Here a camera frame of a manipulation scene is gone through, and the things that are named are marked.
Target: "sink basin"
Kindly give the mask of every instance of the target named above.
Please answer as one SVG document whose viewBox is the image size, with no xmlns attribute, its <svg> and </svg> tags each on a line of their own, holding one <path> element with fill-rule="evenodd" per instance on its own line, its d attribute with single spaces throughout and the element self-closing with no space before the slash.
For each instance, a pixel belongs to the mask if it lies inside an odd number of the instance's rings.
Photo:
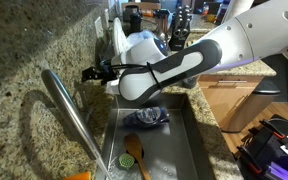
<svg viewBox="0 0 288 180">
<path fill-rule="evenodd" d="M 123 126 L 125 116 L 139 108 L 152 106 L 165 106 L 170 123 L 142 130 Z M 102 148 L 103 161 L 113 180 L 142 179 L 136 163 L 125 170 L 118 162 L 119 155 L 126 152 L 124 137 L 133 132 L 141 140 L 143 161 L 152 180 L 215 179 L 186 94 L 160 94 L 140 106 L 120 96 L 115 97 Z M 99 168 L 96 179 L 105 179 Z"/>
</svg>

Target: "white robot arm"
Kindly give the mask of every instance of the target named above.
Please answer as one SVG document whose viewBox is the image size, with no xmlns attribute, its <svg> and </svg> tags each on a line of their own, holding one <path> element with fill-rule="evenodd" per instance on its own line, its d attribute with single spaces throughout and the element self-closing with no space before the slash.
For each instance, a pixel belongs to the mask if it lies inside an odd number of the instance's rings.
<svg viewBox="0 0 288 180">
<path fill-rule="evenodd" d="M 126 100 L 141 104 L 182 79 L 278 53 L 288 58 L 288 0 L 270 0 L 231 18 L 174 55 L 126 69 L 119 78 L 119 92 Z"/>
</svg>

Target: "sink faucet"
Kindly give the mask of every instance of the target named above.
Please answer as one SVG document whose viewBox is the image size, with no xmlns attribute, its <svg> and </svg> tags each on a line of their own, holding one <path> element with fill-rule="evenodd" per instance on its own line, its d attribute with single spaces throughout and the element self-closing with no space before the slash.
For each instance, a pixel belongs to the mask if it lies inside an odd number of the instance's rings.
<svg viewBox="0 0 288 180">
<path fill-rule="evenodd" d="M 89 158 L 91 160 L 100 159 L 101 153 L 98 144 L 57 75 L 46 69 L 42 72 L 42 79 L 65 123 L 74 136 L 78 137 L 78 142 Z"/>
</svg>

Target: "wooden cabinet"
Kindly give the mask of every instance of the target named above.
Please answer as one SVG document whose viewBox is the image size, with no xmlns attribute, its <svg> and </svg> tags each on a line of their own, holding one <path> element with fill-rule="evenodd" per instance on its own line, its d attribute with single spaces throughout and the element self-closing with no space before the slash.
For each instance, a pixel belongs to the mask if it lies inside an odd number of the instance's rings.
<svg viewBox="0 0 288 180">
<path fill-rule="evenodd" d="M 201 75 L 198 83 L 220 127 L 226 125 L 262 76 Z"/>
</svg>

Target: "wooden spoon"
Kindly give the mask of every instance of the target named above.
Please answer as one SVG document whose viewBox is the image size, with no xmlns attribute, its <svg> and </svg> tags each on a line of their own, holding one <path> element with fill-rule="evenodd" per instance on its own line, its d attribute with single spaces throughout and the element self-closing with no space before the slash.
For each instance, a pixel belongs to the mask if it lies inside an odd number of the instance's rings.
<svg viewBox="0 0 288 180">
<path fill-rule="evenodd" d="M 128 153 L 132 155 L 140 166 L 140 170 L 144 180 L 151 180 L 151 177 L 146 170 L 142 159 L 142 144 L 140 138 L 135 134 L 129 134 L 124 137 L 124 146 Z"/>
</svg>

